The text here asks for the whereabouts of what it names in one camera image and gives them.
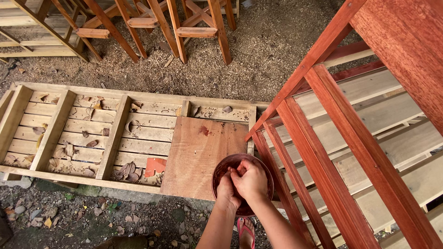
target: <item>person's right hand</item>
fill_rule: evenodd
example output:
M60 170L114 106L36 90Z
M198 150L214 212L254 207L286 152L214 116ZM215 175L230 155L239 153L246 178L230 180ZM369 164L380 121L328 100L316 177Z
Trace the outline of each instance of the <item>person's right hand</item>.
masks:
M242 167L246 168L246 173L240 177L237 171L240 171ZM260 162L255 160L253 163L248 159L243 159L237 169L231 168L231 179L246 202L266 198L268 179Z

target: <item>bowl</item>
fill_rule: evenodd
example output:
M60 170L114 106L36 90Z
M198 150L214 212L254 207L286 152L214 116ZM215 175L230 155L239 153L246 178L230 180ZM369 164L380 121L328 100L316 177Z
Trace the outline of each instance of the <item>bowl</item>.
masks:
M267 197L269 200L272 200L272 197L274 195L274 181L272 179L271 172L269 171L268 167L258 158L244 153L238 153L227 156L223 160L221 160L221 162L219 162L219 164L215 167L211 180L211 187L212 187L212 193L214 194L214 198L217 199L217 187L220 184L220 180L223 177L223 175L228 171L228 167L237 169L237 167L240 165L240 162L243 159L248 159L250 161L255 161L260 163L261 167L264 169L266 173L266 178L268 179ZM239 171L240 176L242 176L244 173L245 171L244 172ZM248 205L246 200L240 196L234 184L232 184L232 186L234 187L234 195L241 200L241 205L237 209L235 215L237 217L243 217L243 218L255 216L251 207Z

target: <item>flip-flop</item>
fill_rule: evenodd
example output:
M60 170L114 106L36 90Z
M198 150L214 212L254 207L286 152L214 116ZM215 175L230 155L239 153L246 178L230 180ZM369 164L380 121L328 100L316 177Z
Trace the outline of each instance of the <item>flip-flop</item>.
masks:
M239 227L240 227L240 218L237 219L237 229L239 229ZM241 235L243 234L243 231L245 231L245 230L253 238L253 240L252 240L252 248L251 249L255 249L255 235L252 233L252 231L245 224L243 224L243 227L241 228L241 230L238 231L238 241L239 241L239 243L240 243Z

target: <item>pebble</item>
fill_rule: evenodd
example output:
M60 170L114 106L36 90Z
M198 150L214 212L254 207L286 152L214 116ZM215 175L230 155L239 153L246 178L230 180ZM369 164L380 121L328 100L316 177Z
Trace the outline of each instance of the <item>pebble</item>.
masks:
M33 220L35 217L39 216L43 212L42 209L37 209L31 214L31 220Z
M14 209L14 211L16 212L16 214L22 214L26 211L26 207L25 206L18 206Z

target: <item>hand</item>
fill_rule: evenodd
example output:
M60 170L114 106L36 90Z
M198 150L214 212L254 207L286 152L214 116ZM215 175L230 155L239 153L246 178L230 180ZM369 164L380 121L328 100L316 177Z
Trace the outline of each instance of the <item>hand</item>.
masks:
M241 201L234 196L234 188L231 182L231 173L228 171L221 178L220 184L217 187L217 201L227 205L228 208L235 211L240 207Z
M246 169L242 177L237 171ZM243 159L237 169L231 169L231 177L238 193L249 203L251 200L266 198L268 179L260 162Z

